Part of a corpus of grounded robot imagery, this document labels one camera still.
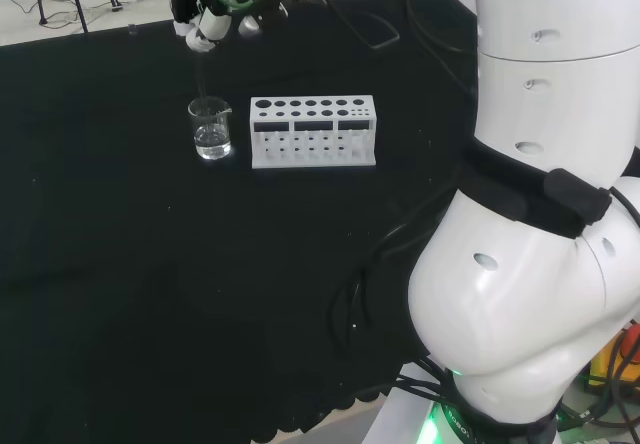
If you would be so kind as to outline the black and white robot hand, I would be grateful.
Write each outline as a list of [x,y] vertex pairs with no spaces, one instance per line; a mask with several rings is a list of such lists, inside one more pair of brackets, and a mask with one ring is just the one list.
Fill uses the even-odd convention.
[[282,0],[170,0],[175,33],[197,53],[213,50],[228,37],[249,38],[282,24]]

